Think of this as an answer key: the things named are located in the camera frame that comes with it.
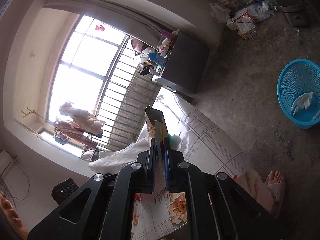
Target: wire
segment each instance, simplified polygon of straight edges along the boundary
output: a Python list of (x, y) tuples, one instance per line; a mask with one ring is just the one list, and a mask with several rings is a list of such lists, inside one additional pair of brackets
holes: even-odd
[(19, 167), (19, 169), (22, 171), (22, 173), (28, 178), (28, 193), (27, 193), (27, 195), (23, 198), (23, 199), (18, 199), (18, 198), (16, 198), (16, 197), (13, 197), (14, 199), (16, 199), (16, 200), (19, 200), (19, 201), (24, 201), (27, 197), (28, 197), (28, 195), (29, 195), (29, 191), (30, 191), (30, 181), (29, 181), (29, 177), (24, 173), (24, 171), (20, 168), (20, 166), (17, 164), (17, 163), (15, 163), (15, 165), (17, 165), (18, 167)]

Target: concrete floor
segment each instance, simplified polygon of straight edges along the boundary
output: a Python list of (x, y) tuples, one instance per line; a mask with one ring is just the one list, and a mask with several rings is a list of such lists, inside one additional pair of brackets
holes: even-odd
[(276, 87), (290, 61), (306, 58), (320, 65), (320, 26), (313, 22), (297, 35), (276, 13), (245, 41), (225, 29), (195, 103), (238, 143), (263, 180), (271, 170), (283, 173), (279, 221), (291, 239), (320, 237), (320, 125), (298, 129), (282, 112)]

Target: orange flower print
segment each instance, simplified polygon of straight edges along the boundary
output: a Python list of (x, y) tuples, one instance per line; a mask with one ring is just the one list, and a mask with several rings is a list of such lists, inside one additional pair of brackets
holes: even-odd
[(132, 218), (132, 224), (133, 224), (134, 226), (138, 225), (138, 222), (139, 222), (138, 218), (139, 218), (139, 212), (138, 212), (138, 211), (135, 211), (135, 212), (133, 213), (133, 218)]
[(186, 205), (186, 195), (185, 193), (174, 193), (170, 194), (170, 198), (174, 201), (170, 203), (169, 213), (171, 218), (171, 223), (179, 224), (182, 221), (187, 222), (187, 205)]

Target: blue plastic basket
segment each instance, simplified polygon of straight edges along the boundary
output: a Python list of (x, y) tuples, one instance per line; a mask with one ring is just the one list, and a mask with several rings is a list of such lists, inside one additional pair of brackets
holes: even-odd
[[(291, 106), (297, 97), (314, 92), (308, 110), (299, 110), (294, 116)], [(278, 100), (285, 115), (301, 129), (308, 129), (320, 122), (320, 116), (311, 122), (320, 111), (320, 68), (307, 59), (296, 59), (282, 70), (278, 80)]]

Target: blue bottle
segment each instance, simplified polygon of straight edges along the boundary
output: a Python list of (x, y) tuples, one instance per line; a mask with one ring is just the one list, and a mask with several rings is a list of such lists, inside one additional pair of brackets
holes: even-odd
[(164, 67), (168, 62), (168, 59), (166, 59), (165, 57), (162, 57), (154, 52), (149, 53), (149, 60), (157, 63), (158, 65), (160, 65), (162, 67)]

